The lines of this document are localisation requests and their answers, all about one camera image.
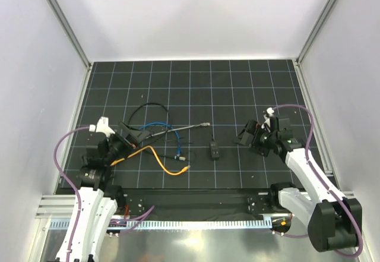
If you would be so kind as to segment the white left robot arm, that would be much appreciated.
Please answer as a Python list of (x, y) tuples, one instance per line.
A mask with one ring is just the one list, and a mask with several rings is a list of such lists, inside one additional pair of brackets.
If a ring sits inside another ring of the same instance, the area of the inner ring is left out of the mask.
[(112, 216), (121, 214), (126, 206), (121, 186), (109, 182), (110, 169), (115, 160), (136, 149), (140, 132), (125, 127), (127, 138), (123, 138), (111, 129), (104, 116), (86, 129), (103, 133), (106, 138), (87, 148), (78, 184), (67, 181), (75, 192), (75, 203), (55, 261), (98, 261)]

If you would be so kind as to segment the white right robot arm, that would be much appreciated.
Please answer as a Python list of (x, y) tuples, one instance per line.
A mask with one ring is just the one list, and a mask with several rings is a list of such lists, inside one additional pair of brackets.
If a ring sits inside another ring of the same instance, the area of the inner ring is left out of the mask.
[(362, 206), (347, 198), (321, 170), (301, 139), (293, 135), (287, 118), (268, 118), (260, 124), (250, 120), (236, 138), (261, 156), (270, 152), (297, 176), (301, 191), (290, 182), (270, 186), (268, 207), (274, 212), (288, 210), (306, 226), (307, 236), (318, 252), (363, 248)]

